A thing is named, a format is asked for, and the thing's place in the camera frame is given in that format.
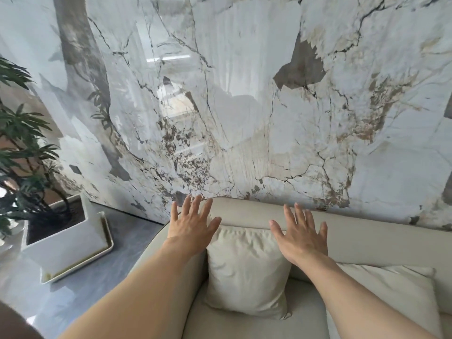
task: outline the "left arm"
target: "left arm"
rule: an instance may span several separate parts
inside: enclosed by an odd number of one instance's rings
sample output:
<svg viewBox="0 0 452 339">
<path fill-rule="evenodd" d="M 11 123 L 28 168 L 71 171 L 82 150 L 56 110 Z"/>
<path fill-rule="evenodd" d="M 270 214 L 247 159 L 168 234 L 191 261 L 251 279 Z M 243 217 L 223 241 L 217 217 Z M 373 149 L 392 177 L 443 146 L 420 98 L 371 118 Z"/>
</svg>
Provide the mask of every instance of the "left arm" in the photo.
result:
<svg viewBox="0 0 452 339">
<path fill-rule="evenodd" d="M 185 264 L 206 249 L 221 222 L 215 218 L 206 224 L 212 199 L 200 214 L 201 196 L 190 200 L 187 196 L 180 218 L 173 203 L 168 239 L 155 255 L 76 319 L 59 339 L 160 337 Z"/>
</svg>

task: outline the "finger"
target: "finger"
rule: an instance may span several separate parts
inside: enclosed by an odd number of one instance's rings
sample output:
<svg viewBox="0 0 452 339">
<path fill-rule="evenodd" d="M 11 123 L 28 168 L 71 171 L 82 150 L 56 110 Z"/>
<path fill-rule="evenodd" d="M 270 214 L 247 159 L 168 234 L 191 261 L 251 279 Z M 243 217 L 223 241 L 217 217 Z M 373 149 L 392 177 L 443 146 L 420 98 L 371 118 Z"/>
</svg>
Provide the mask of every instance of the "finger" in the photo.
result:
<svg viewBox="0 0 452 339">
<path fill-rule="evenodd" d="M 322 222 L 320 224 L 319 235 L 320 237 L 322 237 L 323 240 L 326 241 L 326 238 L 328 237 L 328 226 L 326 225 L 326 222 Z"/>
<path fill-rule="evenodd" d="M 192 202 L 192 206 L 190 207 L 190 214 L 197 214 L 199 210 L 199 204 L 202 200 L 201 195 L 197 195 Z"/>
<path fill-rule="evenodd" d="M 182 205 L 182 215 L 187 215 L 189 213 L 191 203 L 192 197 L 188 194 L 184 200 L 184 204 Z"/>
<path fill-rule="evenodd" d="M 295 217 L 297 219 L 297 224 L 301 226 L 306 226 L 306 218 L 303 213 L 303 207 L 298 203 L 295 203 Z"/>
<path fill-rule="evenodd" d="M 211 198 L 207 199 L 207 201 L 202 206 L 201 210 L 201 219 L 207 219 L 210 213 L 210 208 L 212 207 L 213 200 Z"/>
<path fill-rule="evenodd" d="M 287 227 L 296 226 L 297 222 L 295 221 L 295 217 L 293 216 L 292 210 L 288 205 L 284 205 L 284 215 L 286 216 Z"/>
<path fill-rule="evenodd" d="M 314 217 L 309 209 L 305 209 L 306 226 L 315 231 Z"/>
<path fill-rule="evenodd" d="M 171 222 L 177 221 L 179 216 L 177 215 L 177 202 L 174 201 L 171 205 Z"/>
<path fill-rule="evenodd" d="M 207 227 L 207 231 L 212 234 L 212 236 L 217 232 L 218 227 L 220 226 L 220 223 L 222 222 L 221 217 L 216 216 L 212 219 L 212 221 L 209 224 L 209 227 Z"/>
<path fill-rule="evenodd" d="M 278 224 L 278 222 L 274 220 L 270 220 L 270 230 L 273 233 L 273 236 L 275 237 L 276 241 L 280 240 L 284 237 L 284 233 L 281 230 L 281 226 Z"/>
</svg>

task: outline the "black baseboard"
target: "black baseboard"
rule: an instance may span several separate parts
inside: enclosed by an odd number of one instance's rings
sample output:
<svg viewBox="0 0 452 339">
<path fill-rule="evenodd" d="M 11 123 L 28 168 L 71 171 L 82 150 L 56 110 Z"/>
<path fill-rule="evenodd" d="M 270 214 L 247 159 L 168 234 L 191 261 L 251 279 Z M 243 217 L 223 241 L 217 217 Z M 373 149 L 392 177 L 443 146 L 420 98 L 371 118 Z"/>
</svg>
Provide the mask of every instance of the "black baseboard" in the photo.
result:
<svg viewBox="0 0 452 339">
<path fill-rule="evenodd" d="M 128 213 L 128 212 L 123 211 L 123 210 L 119 210 L 119 209 L 116 209 L 116 208 L 113 208 L 113 207 L 110 207 L 110 206 L 103 205 L 103 204 L 101 204 L 101 203 L 99 203 L 99 202 L 94 202 L 94 201 L 91 201 L 91 202 L 92 202 L 92 203 L 95 203 L 96 205 L 100 205 L 100 206 L 103 206 L 103 207 L 107 207 L 107 208 L 110 208 L 110 209 L 114 209 L 114 210 L 116 210 L 116 211 L 119 211 L 119 212 L 121 212 L 121 213 L 130 215 L 130 216 L 134 216 L 134 217 L 139 218 L 139 219 L 143 219 L 143 220 L 146 220 L 146 221 L 149 221 L 149 222 L 153 222 L 153 223 L 155 223 L 155 224 L 159 224 L 159 225 L 161 225 L 161 226 L 165 226 L 165 224 L 162 224 L 161 222 L 152 221 L 152 220 L 149 220 L 148 218 L 144 218 L 144 217 L 142 217 L 142 216 L 138 216 L 138 215 L 135 215 L 135 214 L 132 214 L 132 213 Z"/>
</svg>

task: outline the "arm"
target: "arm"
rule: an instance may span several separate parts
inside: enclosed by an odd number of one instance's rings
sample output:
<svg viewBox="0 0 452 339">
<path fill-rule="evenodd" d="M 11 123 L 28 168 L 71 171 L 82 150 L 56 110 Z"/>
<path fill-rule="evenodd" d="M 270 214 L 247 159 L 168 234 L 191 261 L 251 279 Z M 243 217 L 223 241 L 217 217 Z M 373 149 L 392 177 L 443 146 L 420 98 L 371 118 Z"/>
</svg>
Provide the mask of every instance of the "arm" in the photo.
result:
<svg viewBox="0 0 452 339">
<path fill-rule="evenodd" d="M 147 262 L 87 310 L 59 339 L 157 339 L 169 318 L 173 291 L 189 259 L 206 249 L 221 218 L 206 225 L 208 200 L 198 214 L 201 196 L 184 201 L 181 216 L 173 203 L 168 238 Z"/>
<path fill-rule="evenodd" d="M 419 325 L 399 313 L 348 276 L 328 257 L 327 225 L 316 233 L 309 210 L 295 204 L 295 217 L 284 205 L 287 231 L 274 220 L 270 229 L 282 254 L 302 269 L 325 302 L 342 339 L 434 339 Z"/>
</svg>

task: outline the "square planter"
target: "square planter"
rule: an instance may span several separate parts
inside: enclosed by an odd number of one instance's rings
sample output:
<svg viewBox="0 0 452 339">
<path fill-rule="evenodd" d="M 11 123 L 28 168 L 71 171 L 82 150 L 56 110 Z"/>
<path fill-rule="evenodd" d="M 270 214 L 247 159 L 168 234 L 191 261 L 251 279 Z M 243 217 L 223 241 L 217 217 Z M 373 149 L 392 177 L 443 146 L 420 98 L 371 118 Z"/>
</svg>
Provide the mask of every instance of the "square planter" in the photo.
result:
<svg viewBox="0 0 452 339">
<path fill-rule="evenodd" d="M 87 196 L 83 193 L 74 195 L 68 201 L 72 203 L 78 199 L 82 203 L 85 220 L 44 239 L 27 244 L 29 222 L 25 222 L 22 252 L 51 275 L 61 273 L 108 247 L 100 215 L 95 212 Z M 51 207 L 63 203 L 58 201 Z"/>
</svg>

